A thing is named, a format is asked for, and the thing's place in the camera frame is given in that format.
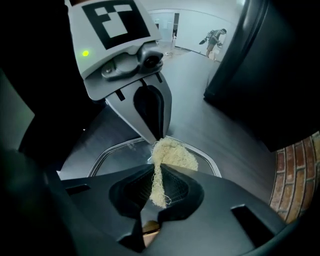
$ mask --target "white wall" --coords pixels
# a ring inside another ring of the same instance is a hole
[[[158,29],[162,37],[160,41],[171,42],[174,30],[175,13],[168,12],[167,10],[165,11],[166,12],[150,13],[150,16],[153,22],[159,26]]]
[[[140,0],[147,11],[158,9],[192,10],[237,24],[243,1],[239,0]]]
[[[222,60],[235,32],[236,26],[224,19],[191,10],[180,10],[175,45],[206,54],[208,43],[199,44],[211,30],[226,29],[227,34],[219,53]]]

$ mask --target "person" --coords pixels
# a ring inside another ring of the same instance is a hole
[[[217,45],[219,48],[222,46],[222,43],[219,41],[220,35],[225,35],[227,33],[227,30],[225,28],[218,29],[218,30],[211,30],[208,35],[206,36],[205,40],[208,40],[208,47],[206,48],[206,54],[209,58],[209,54],[214,49],[215,45]]]

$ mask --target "red brick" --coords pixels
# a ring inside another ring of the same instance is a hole
[[[282,210],[282,211],[289,210],[289,206],[291,205],[291,201],[292,201],[293,190],[294,190],[293,184],[285,185],[279,210]]]
[[[276,154],[276,171],[285,170],[285,152],[277,152]]]
[[[293,222],[300,213],[302,200],[305,192],[305,170],[300,170],[296,173],[295,190],[292,200],[292,205],[286,219],[287,223]]]
[[[313,178],[315,176],[315,156],[314,145],[310,137],[303,140],[305,157],[306,157],[306,178]]]
[[[275,179],[275,185],[273,189],[273,195],[272,199],[270,202],[270,207],[274,209],[275,211],[278,210],[280,200],[281,200],[281,194],[282,194],[282,189],[284,186],[284,179],[285,175],[284,174],[278,174]]]
[[[284,221],[286,221],[286,216],[287,216],[287,213],[286,213],[286,212],[278,212],[278,214],[280,215],[281,219],[283,219]]]
[[[286,182],[293,182],[295,179],[295,150],[294,146],[285,148],[286,155]]]
[[[313,146],[316,161],[320,161],[320,136],[313,137]]]
[[[305,166],[305,153],[304,153],[304,146],[302,143],[295,145],[295,164],[296,167],[304,167]]]
[[[317,164],[316,167],[316,185],[315,185],[315,189],[318,189],[320,183],[320,162]]]
[[[311,180],[305,184],[305,191],[304,191],[304,199],[302,203],[302,210],[306,210],[309,208],[310,203],[312,201],[312,197],[314,196],[314,187],[315,181]]]

